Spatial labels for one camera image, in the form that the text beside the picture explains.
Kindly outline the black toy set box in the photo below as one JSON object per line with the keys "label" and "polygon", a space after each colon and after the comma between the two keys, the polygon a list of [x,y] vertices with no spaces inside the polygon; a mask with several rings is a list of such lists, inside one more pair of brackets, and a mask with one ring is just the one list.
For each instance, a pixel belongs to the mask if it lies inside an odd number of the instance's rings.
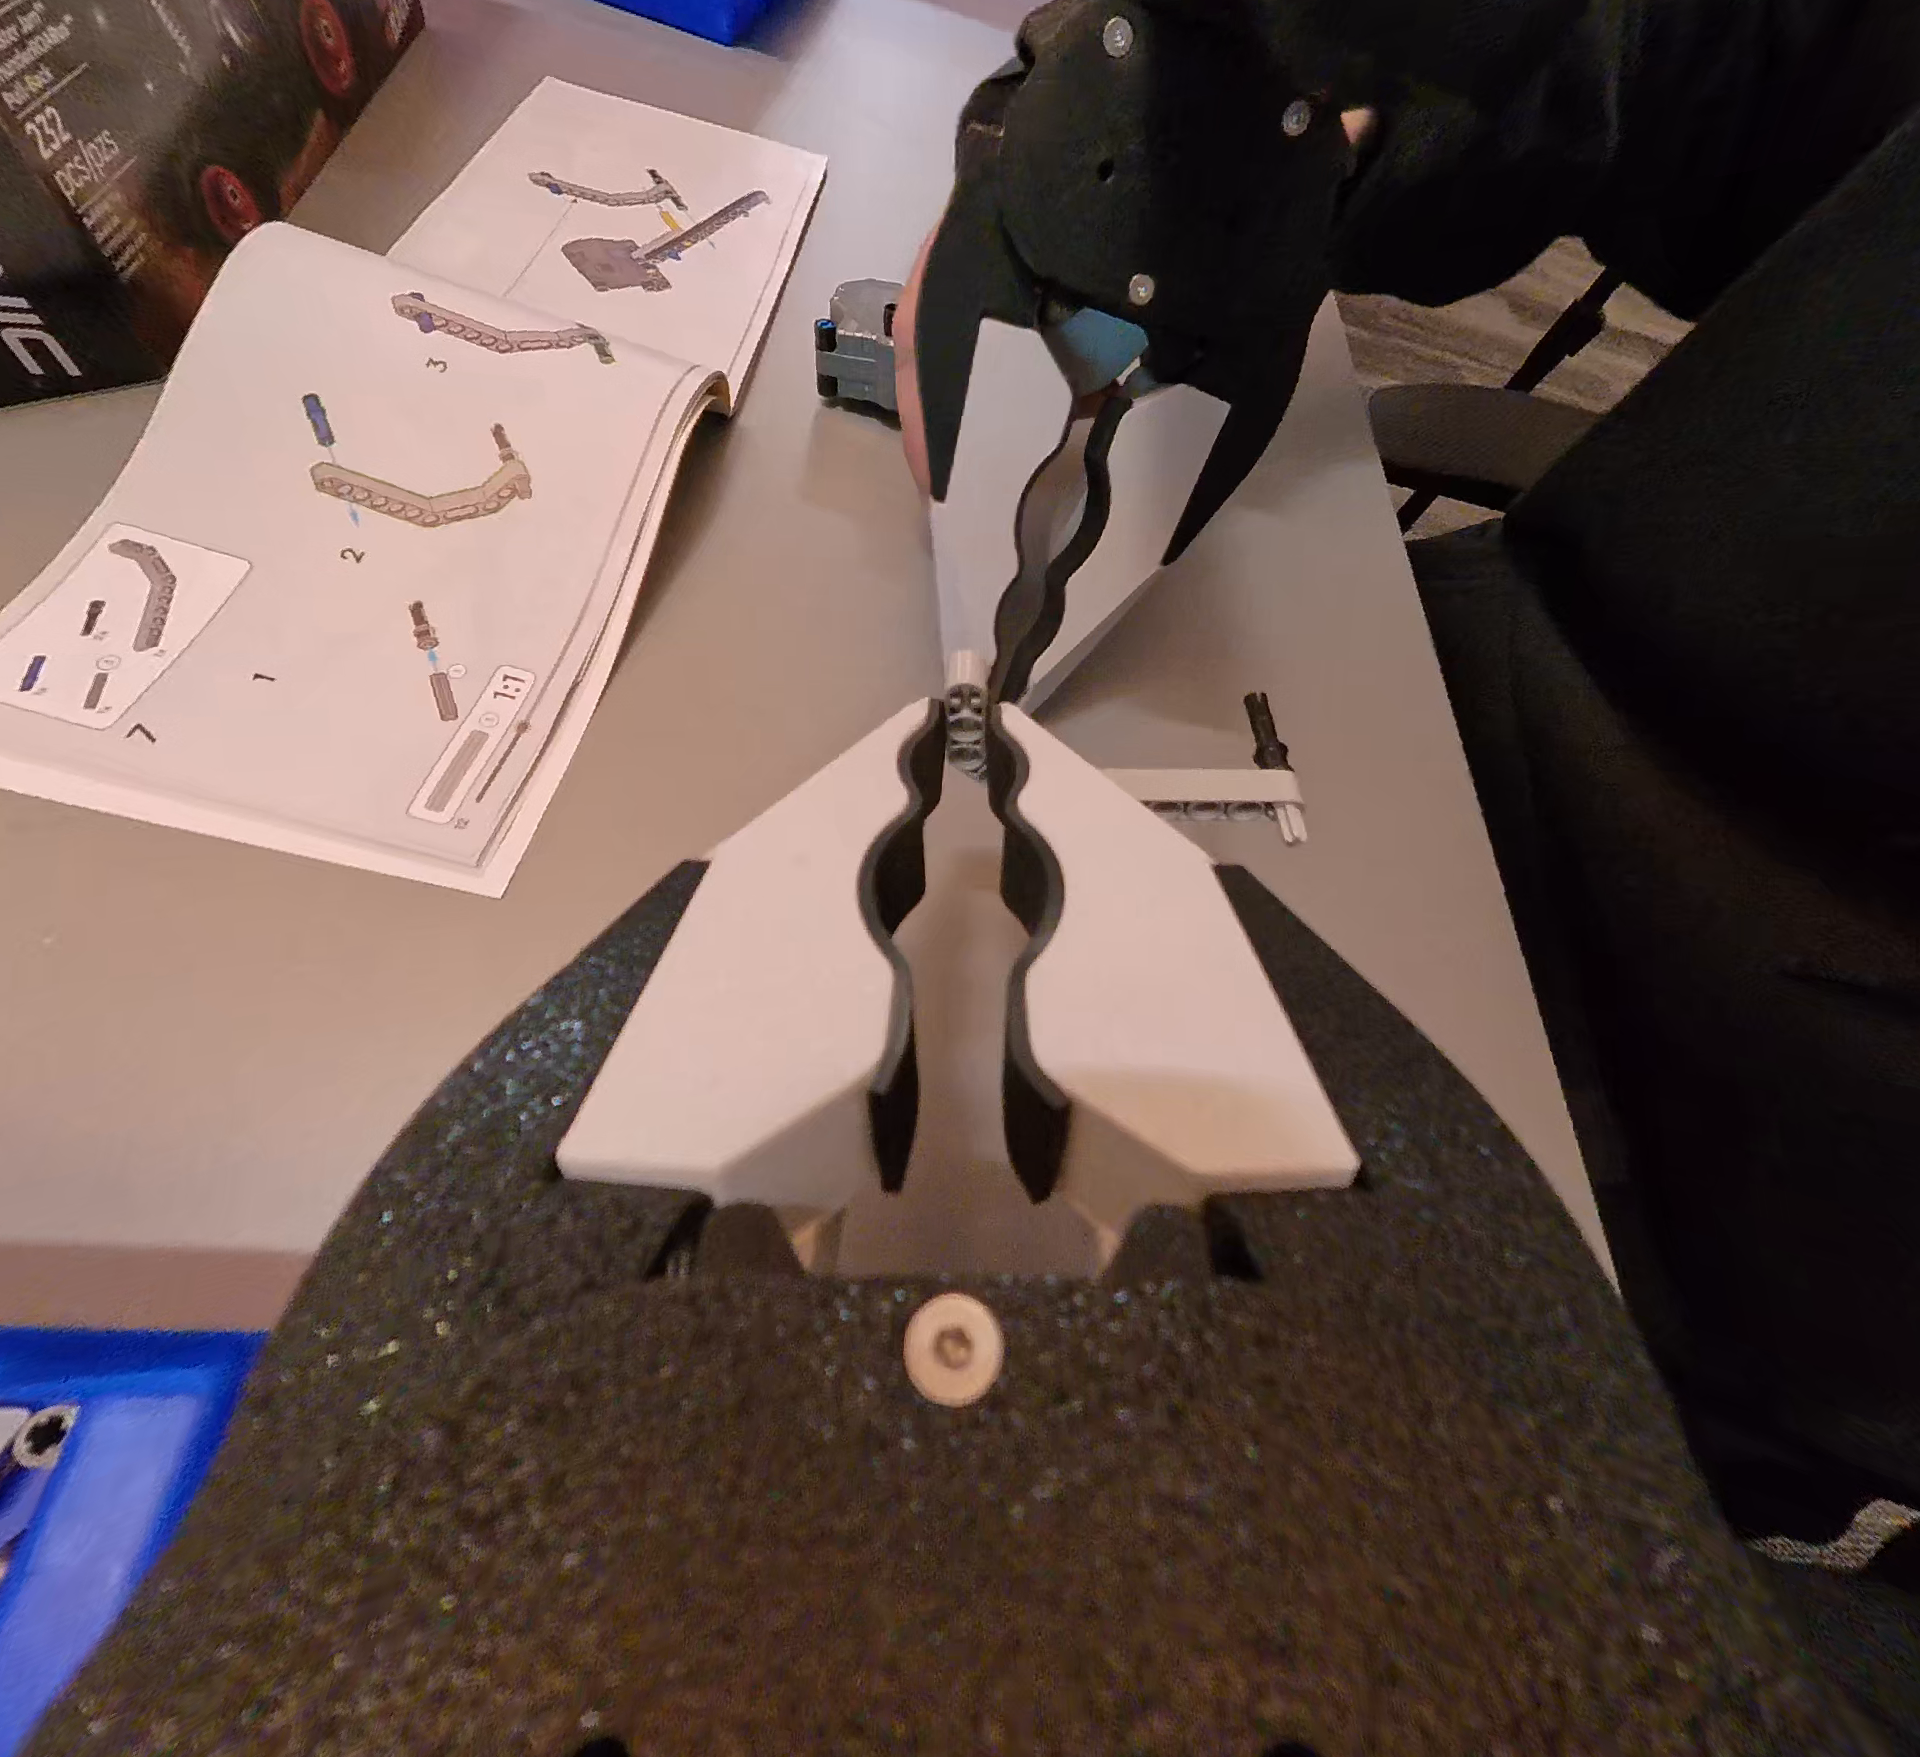
{"label": "black toy set box", "polygon": [[164,378],[419,31],[419,0],[3,0],[4,408]]}

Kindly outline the person's right hand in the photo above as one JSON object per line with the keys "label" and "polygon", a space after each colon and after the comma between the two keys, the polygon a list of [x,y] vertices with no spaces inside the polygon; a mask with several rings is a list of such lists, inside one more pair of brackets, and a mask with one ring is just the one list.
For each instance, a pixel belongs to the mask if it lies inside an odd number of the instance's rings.
{"label": "person's right hand", "polygon": [[920,305],[929,265],[939,248],[945,229],[937,227],[925,239],[912,268],[899,290],[894,320],[896,344],[896,390],[902,450],[923,497],[932,497],[932,462],[929,454],[927,412],[920,379]]}

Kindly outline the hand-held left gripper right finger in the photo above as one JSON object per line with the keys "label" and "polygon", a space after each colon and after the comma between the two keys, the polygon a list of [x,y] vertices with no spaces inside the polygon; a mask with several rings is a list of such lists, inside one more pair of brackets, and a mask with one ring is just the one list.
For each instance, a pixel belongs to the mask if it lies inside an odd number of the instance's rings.
{"label": "hand-held left gripper right finger", "polygon": [[1348,1190],[1360,1154],[1216,863],[1021,710],[991,713],[1001,899],[1025,930],[1001,1077],[1009,1163],[1091,1230],[1155,1208]]}

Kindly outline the grey bent beam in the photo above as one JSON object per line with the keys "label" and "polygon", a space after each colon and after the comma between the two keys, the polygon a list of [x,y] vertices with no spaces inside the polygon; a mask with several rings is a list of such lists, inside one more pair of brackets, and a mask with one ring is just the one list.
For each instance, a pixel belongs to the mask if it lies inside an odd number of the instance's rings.
{"label": "grey bent beam", "polygon": [[[946,664],[949,765],[974,783],[988,774],[988,663],[977,651],[954,651]],[[1263,776],[1253,761],[1228,768],[1105,768],[1114,786],[1165,820],[1186,824],[1258,824],[1279,828],[1281,840],[1305,846],[1307,799],[1300,778]]]}

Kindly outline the person's right forearm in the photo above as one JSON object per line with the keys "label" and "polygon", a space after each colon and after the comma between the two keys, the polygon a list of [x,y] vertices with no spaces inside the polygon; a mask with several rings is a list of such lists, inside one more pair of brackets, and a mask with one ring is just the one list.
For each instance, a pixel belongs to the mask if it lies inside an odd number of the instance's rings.
{"label": "person's right forearm", "polygon": [[1696,322],[1916,111],[1916,0],[1246,0],[1373,115],[1344,294],[1452,305],[1552,244]]}

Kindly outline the grey motor block assembly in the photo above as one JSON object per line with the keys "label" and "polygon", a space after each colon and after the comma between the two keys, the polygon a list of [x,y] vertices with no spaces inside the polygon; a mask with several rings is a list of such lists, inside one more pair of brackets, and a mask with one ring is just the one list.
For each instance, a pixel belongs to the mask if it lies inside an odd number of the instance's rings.
{"label": "grey motor block assembly", "polygon": [[896,323],[903,287],[849,278],[816,323],[819,400],[899,417]]}

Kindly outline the grey desk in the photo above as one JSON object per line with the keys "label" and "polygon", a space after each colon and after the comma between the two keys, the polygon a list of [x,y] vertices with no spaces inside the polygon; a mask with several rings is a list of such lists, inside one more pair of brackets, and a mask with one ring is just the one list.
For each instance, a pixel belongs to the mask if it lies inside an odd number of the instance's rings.
{"label": "grey desk", "polygon": [[[4,796],[4,1321],[269,1327],[419,1101],[540,980],[939,686],[899,435],[817,400],[812,326],[899,278],[953,132],[1045,0],[780,0],[721,46],[594,0],[424,0],[294,222],[384,253],[542,75],[830,159],[731,425],[684,458],[585,743],[501,903]],[[1610,1260],[1335,315],[1272,456],[1043,721],[1228,765],[1266,690],[1309,842],[1244,863],[1489,1099]]]}

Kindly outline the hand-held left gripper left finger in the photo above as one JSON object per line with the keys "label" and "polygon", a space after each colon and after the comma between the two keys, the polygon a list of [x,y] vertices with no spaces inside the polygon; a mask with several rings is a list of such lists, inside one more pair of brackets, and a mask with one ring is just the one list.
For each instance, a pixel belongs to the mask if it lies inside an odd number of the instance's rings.
{"label": "hand-held left gripper left finger", "polygon": [[708,856],[563,1177],[766,1207],[801,1266],[834,1266],[851,1200],[898,1192],[914,1147],[898,930],[946,765],[946,707],[912,702]]}

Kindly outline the blue parts tray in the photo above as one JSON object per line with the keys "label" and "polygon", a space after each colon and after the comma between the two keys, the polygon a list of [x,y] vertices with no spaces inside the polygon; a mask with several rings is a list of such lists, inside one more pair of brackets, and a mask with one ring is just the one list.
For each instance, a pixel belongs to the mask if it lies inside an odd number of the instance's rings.
{"label": "blue parts tray", "polygon": [[3,1332],[3,1751],[169,1544],[265,1334]]}

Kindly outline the open instruction booklet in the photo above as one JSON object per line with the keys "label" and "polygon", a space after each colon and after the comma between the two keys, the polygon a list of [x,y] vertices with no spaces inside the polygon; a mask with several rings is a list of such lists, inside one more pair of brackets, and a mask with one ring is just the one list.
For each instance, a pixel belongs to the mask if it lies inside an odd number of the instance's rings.
{"label": "open instruction booklet", "polygon": [[4,791],[503,899],[828,172],[548,77],[387,255],[247,237],[4,609]]}

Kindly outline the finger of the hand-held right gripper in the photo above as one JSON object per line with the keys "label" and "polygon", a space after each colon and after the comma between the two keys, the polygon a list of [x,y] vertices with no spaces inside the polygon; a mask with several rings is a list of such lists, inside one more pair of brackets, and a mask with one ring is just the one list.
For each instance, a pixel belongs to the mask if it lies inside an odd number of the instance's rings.
{"label": "finger of the hand-held right gripper", "polygon": [[1165,383],[1144,334],[1089,310],[1051,311],[1043,342],[1069,378],[1064,444],[1015,517],[1001,600],[1001,702],[1039,709],[1158,580],[1228,404]]}
{"label": "finger of the hand-held right gripper", "polygon": [[946,667],[997,667],[1012,594],[1017,630],[1039,580],[1086,510],[1086,452],[1098,400],[1098,315],[1058,313],[1043,330],[985,322],[972,352],[949,494],[931,510]]}

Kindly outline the black office chair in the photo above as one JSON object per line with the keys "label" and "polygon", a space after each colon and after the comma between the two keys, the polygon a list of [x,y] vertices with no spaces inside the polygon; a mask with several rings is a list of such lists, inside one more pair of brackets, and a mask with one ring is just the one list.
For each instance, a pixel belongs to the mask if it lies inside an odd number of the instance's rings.
{"label": "black office chair", "polygon": [[1593,428],[1599,413],[1541,396],[1544,381],[1605,330],[1623,287],[1614,268],[1552,323],[1507,383],[1389,383],[1368,398],[1385,482],[1404,490],[1402,534],[1443,500],[1502,512]]}

